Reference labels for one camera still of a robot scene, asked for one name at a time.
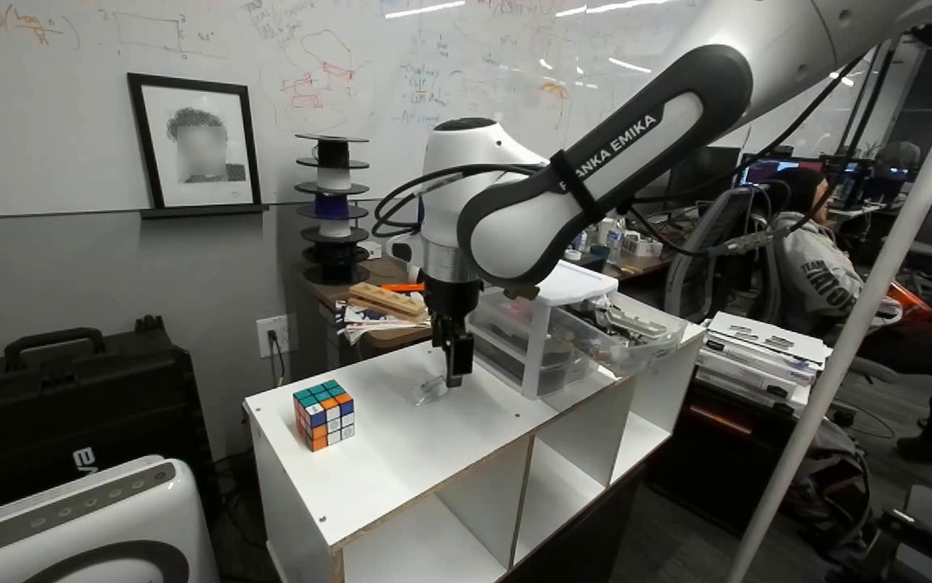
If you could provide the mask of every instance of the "metal pole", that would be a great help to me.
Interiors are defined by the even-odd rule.
[[[841,378],[864,341],[868,325],[877,315],[877,303],[882,300],[898,261],[907,258],[924,213],[932,206],[932,148],[923,163],[923,172],[913,184],[913,194],[907,198],[896,224],[891,225],[887,246],[877,256],[873,272],[868,274],[868,285],[850,312],[850,317],[843,322],[843,329],[824,362],[824,371],[817,374],[808,408],[801,411],[799,424],[793,426],[793,436],[784,451],[784,460],[777,466],[777,472],[767,482],[767,493],[759,495],[759,504],[745,531],[745,540],[736,546],[736,556],[731,562],[728,583],[741,583],[758,556],[758,546],[762,543],[762,535],[774,522],[774,514],[780,512],[780,502],[836,399],[836,392],[841,389]]]

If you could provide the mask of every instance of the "floor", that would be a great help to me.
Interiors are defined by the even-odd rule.
[[[868,386],[855,378],[841,389],[841,400],[856,411],[850,426],[870,464],[877,507],[903,504],[913,482],[932,486],[932,464],[903,464],[892,458],[892,441],[914,435],[924,414],[932,378],[908,378],[903,386]],[[224,512],[212,522],[212,546],[231,583],[276,583],[270,562],[261,552],[259,495],[252,460],[235,458],[224,464]],[[736,538],[711,522],[687,512],[654,488],[640,488],[619,546],[610,583],[711,583],[726,580],[734,561]],[[754,568],[750,583],[823,583],[824,562],[799,535],[797,525],[777,518]]]

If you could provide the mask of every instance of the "rubik's cube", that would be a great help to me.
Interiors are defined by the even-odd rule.
[[[341,383],[319,383],[293,392],[296,435],[310,451],[324,451],[357,435],[357,400]]]

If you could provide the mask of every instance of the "handle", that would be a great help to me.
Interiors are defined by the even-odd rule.
[[[94,328],[69,328],[69,329],[53,329],[53,333],[31,333],[31,338],[18,338],[6,347],[6,370],[21,370],[21,353],[36,349],[36,347],[53,347],[53,343],[75,343],[75,341],[86,341],[94,353],[105,349],[105,341],[100,329]]]

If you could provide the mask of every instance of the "white cabinet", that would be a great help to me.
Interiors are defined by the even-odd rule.
[[[442,371],[434,347],[245,399],[276,570],[289,583],[506,577],[671,436],[700,333],[687,325],[663,362],[629,378],[589,366],[536,399],[475,362],[456,392],[420,400]],[[324,378],[357,399],[357,435],[310,453],[292,396]]]

